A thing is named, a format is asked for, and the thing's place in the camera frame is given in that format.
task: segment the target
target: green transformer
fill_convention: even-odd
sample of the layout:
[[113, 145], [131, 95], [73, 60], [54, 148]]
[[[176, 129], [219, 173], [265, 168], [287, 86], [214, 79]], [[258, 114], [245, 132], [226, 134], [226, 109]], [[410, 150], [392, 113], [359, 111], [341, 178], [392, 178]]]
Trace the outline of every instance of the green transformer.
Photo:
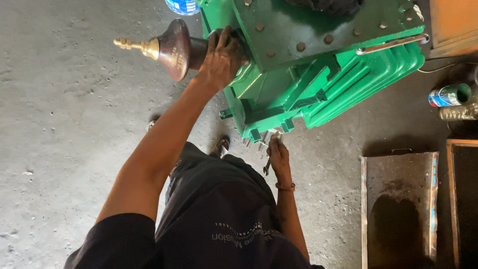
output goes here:
[[250, 63], [224, 89], [242, 138], [322, 125], [420, 68], [416, 41], [424, 24], [408, 0], [367, 0], [354, 14], [333, 16], [284, 0], [198, 0], [204, 38], [240, 29]]

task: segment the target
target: paint can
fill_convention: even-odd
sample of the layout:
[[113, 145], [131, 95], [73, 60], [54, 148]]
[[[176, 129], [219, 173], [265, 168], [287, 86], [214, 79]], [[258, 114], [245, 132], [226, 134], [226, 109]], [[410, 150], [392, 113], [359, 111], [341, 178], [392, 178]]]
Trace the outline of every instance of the paint can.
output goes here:
[[471, 98], [471, 88], [467, 84], [453, 84], [439, 90], [433, 90], [428, 95], [432, 106], [456, 106], [466, 103]]
[[194, 15], [200, 11], [194, 0], [166, 0], [168, 7], [180, 15]]

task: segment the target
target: open-end wrench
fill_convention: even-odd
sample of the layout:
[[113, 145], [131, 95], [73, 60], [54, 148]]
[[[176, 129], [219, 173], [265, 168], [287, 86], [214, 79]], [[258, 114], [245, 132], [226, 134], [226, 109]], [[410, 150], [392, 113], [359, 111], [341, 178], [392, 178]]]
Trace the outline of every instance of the open-end wrench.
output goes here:
[[[277, 144], [282, 145], [282, 143], [283, 143], [282, 134], [279, 134], [279, 132], [276, 132], [275, 137], [277, 139]], [[266, 166], [264, 166], [264, 168], [262, 169], [262, 171], [264, 172], [264, 174], [266, 174], [266, 176], [269, 175], [269, 167], [271, 167], [271, 157], [270, 156], [269, 156], [269, 159], [267, 160]]]

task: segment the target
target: dirty hand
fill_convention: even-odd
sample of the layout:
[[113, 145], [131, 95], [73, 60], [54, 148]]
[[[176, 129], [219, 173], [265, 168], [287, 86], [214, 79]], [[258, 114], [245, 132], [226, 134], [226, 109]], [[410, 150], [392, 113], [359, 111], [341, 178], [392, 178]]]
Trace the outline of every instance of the dirty hand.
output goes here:
[[231, 26], [227, 26], [222, 31], [217, 46], [216, 35], [210, 36], [206, 57], [197, 75], [211, 86], [212, 94], [225, 88], [236, 77], [243, 64], [239, 40], [231, 37], [229, 44], [226, 45], [230, 34]]
[[286, 146], [277, 143], [275, 134], [271, 136], [267, 154], [271, 159], [271, 166], [274, 169], [277, 181], [284, 187], [292, 185], [291, 166], [289, 165], [289, 150]]

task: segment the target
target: black cloth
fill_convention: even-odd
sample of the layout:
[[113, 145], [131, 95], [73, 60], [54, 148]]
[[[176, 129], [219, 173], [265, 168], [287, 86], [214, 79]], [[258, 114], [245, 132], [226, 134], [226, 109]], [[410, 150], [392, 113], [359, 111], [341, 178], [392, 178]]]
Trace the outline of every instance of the black cloth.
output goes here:
[[166, 208], [97, 223], [65, 268], [310, 268], [281, 234], [274, 197], [242, 159], [187, 142], [170, 175]]

